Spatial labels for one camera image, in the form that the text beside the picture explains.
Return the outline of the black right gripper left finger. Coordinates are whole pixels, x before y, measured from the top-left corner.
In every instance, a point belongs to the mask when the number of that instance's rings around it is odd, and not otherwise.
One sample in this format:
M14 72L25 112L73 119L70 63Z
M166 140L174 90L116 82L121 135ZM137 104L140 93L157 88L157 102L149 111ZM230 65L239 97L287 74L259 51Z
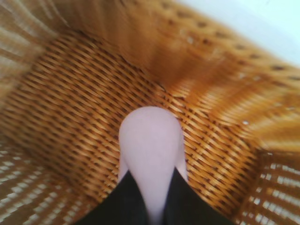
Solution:
M118 183L109 196L86 216L78 225L148 225L144 200L131 173Z

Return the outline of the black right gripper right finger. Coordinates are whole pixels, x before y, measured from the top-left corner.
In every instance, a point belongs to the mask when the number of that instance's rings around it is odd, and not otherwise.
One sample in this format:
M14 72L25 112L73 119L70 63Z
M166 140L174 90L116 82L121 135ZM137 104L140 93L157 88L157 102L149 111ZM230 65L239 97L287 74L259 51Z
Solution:
M164 225L231 225L232 221L214 210L174 169L164 209Z

